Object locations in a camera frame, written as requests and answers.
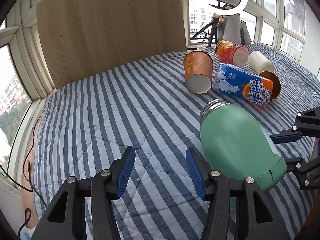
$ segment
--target metal bottle neck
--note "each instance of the metal bottle neck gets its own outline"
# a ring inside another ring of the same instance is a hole
[[[228,104],[230,103],[227,103],[222,99],[216,99],[207,103],[205,107],[202,109],[202,111],[200,112],[200,123],[203,123],[203,121],[207,118],[207,116],[211,114],[214,110],[216,110],[220,106],[224,106]]]

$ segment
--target tree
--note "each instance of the tree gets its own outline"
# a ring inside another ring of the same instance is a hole
[[[14,137],[28,107],[29,103],[23,100],[20,106],[13,107],[10,112],[0,115],[0,128],[6,134],[10,146],[12,146]]]

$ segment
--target blue gripper pad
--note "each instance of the blue gripper pad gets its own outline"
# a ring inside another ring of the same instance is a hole
[[[136,159],[136,151],[132,147],[131,151],[129,152],[129,155],[127,156],[127,159],[124,162],[122,170],[120,171],[120,174],[118,176],[117,189],[116,189],[116,196],[118,197],[118,199],[124,194],[125,189],[128,185],[129,177],[130,177],[135,159]]]
[[[187,162],[190,177],[192,179],[193,186],[195,187],[196,193],[201,198],[201,200],[204,200],[205,192],[204,192],[203,178],[189,149],[187,149],[186,151],[186,162]]]

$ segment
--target orange paper cup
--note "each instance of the orange paper cup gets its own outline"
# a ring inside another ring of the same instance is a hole
[[[194,50],[185,56],[183,65],[187,89],[198,95],[207,93],[212,87],[211,56],[202,50]]]

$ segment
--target blue and white striped fabric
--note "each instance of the blue and white striped fabric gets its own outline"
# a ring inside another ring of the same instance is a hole
[[[113,202],[122,239],[200,239],[208,204],[196,195],[185,152],[200,142],[199,113],[217,98],[240,105],[268,133],[290,129],[296,113],[320,105],[317,78],[299,64],[263,44],[260,50],[274,64],[282,83],[280,97],[265,109],[211,90],[194,95],[185,87],[186,52],[168,53],[122,65],[71,83],[45,103],[35,146],[34,183],[49,203],[70,175],[93,177],[123,154],[136,149],[136,160],[125,194]],[[219,63],[214,50],[206,50]],[[247,64],[246,70],[253,71]],[[310,159],[313,138],[277,145],[284,158]],[[266,193],[293,239],[306,221],[314,191],[300,191],[292,174]],[[40,218],[45,209],[35,196]],[[86,227],[92,239],[90,198]]]

